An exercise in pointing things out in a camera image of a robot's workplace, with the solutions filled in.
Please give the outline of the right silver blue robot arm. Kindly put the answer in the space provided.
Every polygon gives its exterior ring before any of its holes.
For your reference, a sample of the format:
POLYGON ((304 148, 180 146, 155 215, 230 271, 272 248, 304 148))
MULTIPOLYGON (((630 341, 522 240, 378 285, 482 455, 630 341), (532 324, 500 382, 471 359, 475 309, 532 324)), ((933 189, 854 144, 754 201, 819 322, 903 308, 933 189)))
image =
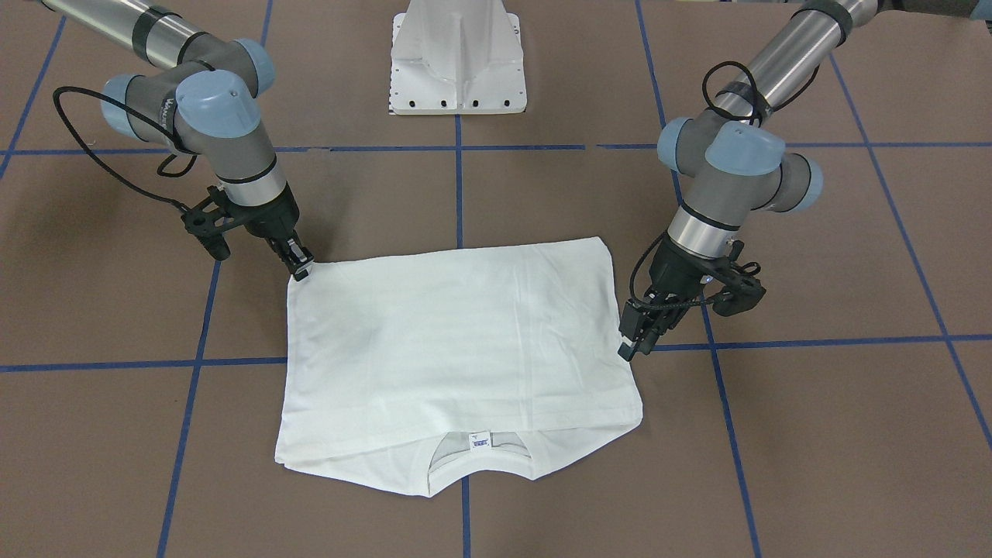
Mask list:
POLYGON ((295 280, 307 278, 313 256, 295 232, 300 209, 257 103, 275 81, 266 50, 248 39, 222 41, 148 1, 45 6, 159 68, 157 75, 117 75, 98 97, 118 133, 208 161, 219 183, 205 200, 187 206, 167 198, 187 232, 223 261, 230 255, 226 232, 242 226, 268 243, 295 280))

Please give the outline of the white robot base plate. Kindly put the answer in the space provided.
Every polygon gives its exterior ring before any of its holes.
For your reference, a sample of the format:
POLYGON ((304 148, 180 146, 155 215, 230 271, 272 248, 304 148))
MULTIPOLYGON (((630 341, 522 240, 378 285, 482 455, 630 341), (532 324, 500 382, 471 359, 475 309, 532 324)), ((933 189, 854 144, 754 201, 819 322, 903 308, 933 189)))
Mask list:
POLYGON ((520 20, 502 1, 412 1, 392 20, 393 115, 519 114, 520 20))

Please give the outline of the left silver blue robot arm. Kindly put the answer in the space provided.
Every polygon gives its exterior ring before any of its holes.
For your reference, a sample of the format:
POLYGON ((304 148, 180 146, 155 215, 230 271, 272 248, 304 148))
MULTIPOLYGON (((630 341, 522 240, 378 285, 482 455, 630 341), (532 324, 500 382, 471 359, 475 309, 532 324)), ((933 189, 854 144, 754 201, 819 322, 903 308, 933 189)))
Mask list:
POLYGON ((742 226, 751 213, 804 211, 823 189, 817 163, 787 152, 766 130, 773 114, 814 81, 818 69, 854 29, 879 13, 878 1, 807 1, 751 63, 727 60, 733 81, 704 88, 705 109, 670 121, 656 152, 674 173, 690 177, 672 222, 641 256, 649 286, 631 294, 620 318, 620 357, 651 353, 692 307, 717 315, 754 308, 766 290, 759 264, 740 263, 742 226))

